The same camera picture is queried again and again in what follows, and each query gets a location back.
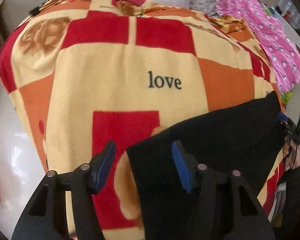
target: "metal screw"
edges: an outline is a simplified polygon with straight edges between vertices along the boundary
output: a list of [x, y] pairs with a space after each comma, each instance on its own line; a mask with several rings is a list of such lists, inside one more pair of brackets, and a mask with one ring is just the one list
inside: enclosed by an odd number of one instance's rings
[[90, 165], [85, 163], [85, 164], [82, 164], [80, 168], [81, 168], [81, 170], [86, 171], [87, 169], [90, 168]]
[[56, 174], [55, 171], [48, 171], [47, 176], [48, 176], [49, 178], [51, 178], [51, 177], [53, 177], [55, 174]]
[[232, 171], [232, 174], [236, 177], [239, 177], [241, 175], [240, 171], [237, 170]]
[[205, 165], [205, 164], [199, 164], [198, 165], [198, 169], [201, 170], [201, 171], [205, 171], [207, 169], [207, 165]]

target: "patterned blanket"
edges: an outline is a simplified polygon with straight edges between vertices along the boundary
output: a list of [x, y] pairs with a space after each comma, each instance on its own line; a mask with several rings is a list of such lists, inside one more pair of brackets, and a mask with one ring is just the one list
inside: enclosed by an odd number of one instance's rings
[[[274, 72], [243, 19], [212, 19], [149, 0], [48, 2], [2, 47], [0, 81], [45, 171], [72, 171], [101, 152], [105, 138], [116, 142], [95, 202], [106, 239], [144, 237], [140, 217], [130, 217], [118, 197], [129, 191], [123, 177], [132, 176], [122, 173], [131, 171], [122, 159], [127, 147], [276, 91]], [[281, 161], [280, 152], [258, 196], [265, 209], [284, 171]], [[71, 215], [68, 221], [74, 230]]]

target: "cable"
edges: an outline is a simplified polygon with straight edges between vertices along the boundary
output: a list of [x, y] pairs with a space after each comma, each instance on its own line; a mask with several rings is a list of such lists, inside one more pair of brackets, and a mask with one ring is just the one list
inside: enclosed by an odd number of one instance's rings
[[293, 165], [292, 165], [292, 170], [293, 170], [293, 167], [294, 167], [294, 165], [295, 165], [295, 163], [296, 163], [296, 159], [297, 159], [297, 152], [298, 151], [298, 145], [296, 145], [296, 158], [294, 159], [294, 163], [293, 163]]
[[49, 0], [45, 0], [43, 3], [41, 3], [40, 6], [44, 5], [46, 2], [48, 2]]
[[57, 3], [58, 1], [60, 0], [55, 0], [53, 3], [50, 3], [48, 4], [46, 7], [42, 8], [42, 7], [39, 7], [39, 13], [47, 8], [49, 8], [50, 6], [54, 5], [55, 3]]

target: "pink fabric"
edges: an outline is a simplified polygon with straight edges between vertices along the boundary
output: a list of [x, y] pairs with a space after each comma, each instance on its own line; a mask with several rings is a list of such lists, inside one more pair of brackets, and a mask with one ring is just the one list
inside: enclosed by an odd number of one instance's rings
[[284, 33], [280, 20], [267, 15], [257, 0], [217, 1], [220, 14], [244, 18], [268, 55], [281, 93], [300, 82], [300, 55]]

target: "green object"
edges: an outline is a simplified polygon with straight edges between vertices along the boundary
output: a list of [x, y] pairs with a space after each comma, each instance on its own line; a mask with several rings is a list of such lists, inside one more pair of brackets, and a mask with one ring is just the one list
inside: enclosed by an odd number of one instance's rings
[[268, 8], [264, 9], [264, 11], [267, 15], [273, 16], [272, 12]]
[[281, 94], [281, 101], [284, 105], [290, 102], [292, 96], [292, 91], [286, 92], [285, 94]]

